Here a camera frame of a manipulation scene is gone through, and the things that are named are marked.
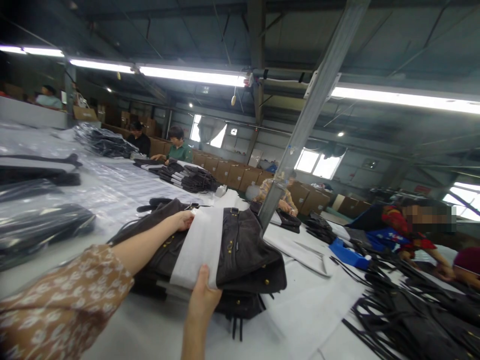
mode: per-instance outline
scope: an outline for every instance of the window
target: window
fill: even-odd
[[[200,142],[199,122],[202,115],[195,115],[193,117],[193,126],[191,127],[190,140]]]
[[[191,127],[191,132],[190,132],[190,140],[200,142],[199,122],[201,118],[202,118],[202,115],[195,115],[193,117],[193,125]],[[226,130],[227,130],[227,125],[223,127],[220,133],[217,136],[215,136],[215,138],[212,141],[210,141],[209,144],[216,148],[221,148]]]
[[[295,170],[313,174],[315,176],[331,180],[339,167],[341,157],[329,157],[319,155],[316,152],[303,149],[295,165]]]
[[[471,185],[465,184],[461,182],[456,182],[453,184],[454,186],[450,188],[450,191],[467,203],[472,205],[475,209],[480,209],[480,186],[479,185]],[[467,208],[464,204],[454,198],[452,195],[447,194],[443,201],[453,204],[453,207],[456,209],[456,214],[461,216],[462,218],[466,218],[469,220],[480,221],[480,216],[478,216],[475,212]]]
[[[222,142],[224,141],[225,131],[227,131],[227,125],[225,125],[223,129],[218,133],[218,135],[215,136],[212,141],[210,141],[210,145],[216,148],[221,148]]]

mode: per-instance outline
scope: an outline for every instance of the white table surface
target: white table surface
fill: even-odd
[[[46,156],[48,147],[45,145],[45,133],[39,133],[38,136],[41,137],[39,142],[42,142],[42,155]],[[35,138],[31,130],[28,132],[28,138]],[[53,143],[56,147],[59,144],[62,145],[63,151],[71,146],[77,153],[82,152],[79,150],[78,143],[72,144],[60,139],[55,139]],[[28,144],[24,146],[27,150],[29,149]],[[113,167],[115,164],[125,164],[129,161],[98,158],[87,152],[82,152],[80,161],[82,159],[100,160]],[[145,170],[138,170],[140,172],[136,174],[144,174],[146,178],[151,179],[152,174]],[[88,192],[103,185],[112,185],[106,184],[106,179],[96,176],[88,166],[80,170],[80,173],[82,185],[63,188],[67,194],[79,189]],[[216,201],[210,194],[199,195],[199,198],[206,205]],[[11,294],[43,272],[78,255],[88,246],[106,243],[123,223],[124,221],[119,219],[118,226],[112,225],[90,236],[54,244],[33,260],[0,273],[0,297]],[[327,244],[309,235],[304,225],[300,227],[300,234],[295,234],[271,224],[267,234],[282,234],[299,243],[318,248],[325,256],[331,254]],[[230,322],[223,315],[214,314],[208,329],[207,359],[377,358],[339,319],[335,318],[342,307],[341,299],[344,298],[345,302],[353,301],[349,299],[349,294],[354,294],[353,296],[358,298],[358,294],[363,291],[362,285],[354,282],[340,268],[335,271],[332,278],[326,278],[288,257],[285,257],[285,269],[287,289],[280,294],[275,294],[275,300],[272,300],[269,295],[262,296],[267,311],[254,319],[244,321],[243,342],[239,341],[239,328],[237,328],[236,339],[232,340]],[[168,296],[166,301],[160,301],[129,294],[83,358],[179,359],[186,311],[187,303],[173,296]]]

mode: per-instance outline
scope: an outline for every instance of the metal pole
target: metal pole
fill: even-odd
[[[74,88],[72,82],[77,81],[77,68],[65,58],[65,92],[66,92],[66,116],[69,127],[75,125],[74,120]]]
[[[348,0],[346,3],[345,10],[333,33],[325,57],[318,68],[318,76],[313,83],[310,96],[300,113],[278,170],[273,178],[270,191],[258,214],[263,231],[267,229],[274,211],[278,208],[279,200],[288,186],[290,174],[317,122],[320,111],[369,4],[370,0]]]

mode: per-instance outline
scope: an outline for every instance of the blue container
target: blue container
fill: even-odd
[[[367,260],[362,255],[353,252],[344,246],[344,242],[338,237],[329,246],[330,250],[337,258],[344,264],[351,265],[358,269],[366,270],[369,267],[370,260]]]

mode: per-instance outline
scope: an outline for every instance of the long table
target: long table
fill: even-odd
[[[148,204],[150,198],[177,197],[185,203],[218,203],[212,194],[188,193],[133,166],[130,160],[99,157],[83,150],[78,143],[51,137],[51,129],[8,131],[10,141],[20,144],[10,152],[67,156],[68,149],[74,149],[79,154],[83,163],[82,185],[63,190],[66,197],[97,214],[98,230],[89,236],[52,245],[33,260],[1,273],[0,297],[77,256],[89,245],[106,243],[124,223],[141,215],[136,208]],[[296,234],[271,224],[265,236],[292,239],[317,249],[324,256],[333,256],[325,243],[307,233],[304,225],[300,227],[300,234]],[[284,261],[286,290],[273,294],[274,299],[262,295],[267,310],[244,321],[243,342],[239,340],[238,329],[235,340],[232,339],[232,324],[225,316],[214,314],[208,328],[206,358],[377,358],[341,323],[364,291],[363,286],[340,267],[328,278],[288,256],[284,256]],[[129,294],[84,358],[179,359],[186,312],[187,302],[174,296],[160,301]]]

